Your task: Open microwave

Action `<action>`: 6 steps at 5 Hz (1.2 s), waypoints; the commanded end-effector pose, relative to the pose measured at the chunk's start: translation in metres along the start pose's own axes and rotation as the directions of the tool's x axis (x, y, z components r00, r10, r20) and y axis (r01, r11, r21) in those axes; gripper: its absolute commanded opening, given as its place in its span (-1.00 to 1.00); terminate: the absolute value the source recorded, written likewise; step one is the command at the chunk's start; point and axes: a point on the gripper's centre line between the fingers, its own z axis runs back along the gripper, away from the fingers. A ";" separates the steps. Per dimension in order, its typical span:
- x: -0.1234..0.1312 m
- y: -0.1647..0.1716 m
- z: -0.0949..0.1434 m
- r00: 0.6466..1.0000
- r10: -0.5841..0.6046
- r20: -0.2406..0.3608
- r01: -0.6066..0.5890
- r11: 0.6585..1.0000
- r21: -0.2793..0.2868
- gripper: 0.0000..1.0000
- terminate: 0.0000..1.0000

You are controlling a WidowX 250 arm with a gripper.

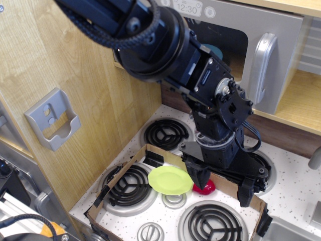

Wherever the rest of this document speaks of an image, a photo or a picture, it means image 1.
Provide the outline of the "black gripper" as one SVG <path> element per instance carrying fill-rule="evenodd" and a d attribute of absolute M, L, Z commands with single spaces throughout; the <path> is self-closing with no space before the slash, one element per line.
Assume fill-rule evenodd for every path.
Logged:
<path fill-rule="evenodd" d="M 244 177 L 240 172 L 240 150 L 254 152 L 245 148 L 244 132 L 228 132 L 221 140 L 196 132 L 195 139 L 178 145 L 187 173 L 195 185 L 203 190 L 212 172 L 232 181 L 242 181 L 238 186 L 237 198 L 241 207 L 249 207 L 254 194 L 260 192 L 260 184 L 257 179 Z"/>

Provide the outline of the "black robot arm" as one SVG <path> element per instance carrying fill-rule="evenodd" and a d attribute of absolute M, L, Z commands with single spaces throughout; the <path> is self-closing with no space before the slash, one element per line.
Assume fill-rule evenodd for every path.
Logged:
<path fill-rule="evenodd" d="M 249 206 L 265 190 L 267 169 L 244 147 L 252 102 L 230 68 L 201 44 L 187 22 L 155 1 L 57 1 L 70 21 L 92 41 L 113 49 L 121 66 L 146 82 L 178 91 L 196 125 L 193 142 L 178 145 L 192 181 L 203 189 L 211 173 L 238 185 L 237 198 Z"/>

